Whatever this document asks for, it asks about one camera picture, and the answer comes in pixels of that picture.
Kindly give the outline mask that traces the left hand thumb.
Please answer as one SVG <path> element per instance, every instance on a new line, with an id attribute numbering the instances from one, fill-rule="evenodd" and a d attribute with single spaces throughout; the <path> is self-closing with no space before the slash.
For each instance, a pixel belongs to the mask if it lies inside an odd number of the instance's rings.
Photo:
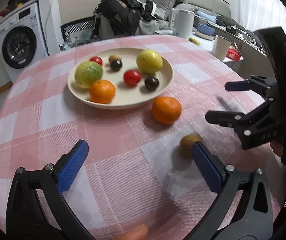
<path id="1" fill-rule="evenodd" d="M 148 228 L 145 224 L 142 224 L 126 233 L 117 235 L 114 240 L 144 240 L 147 234 Z"/>

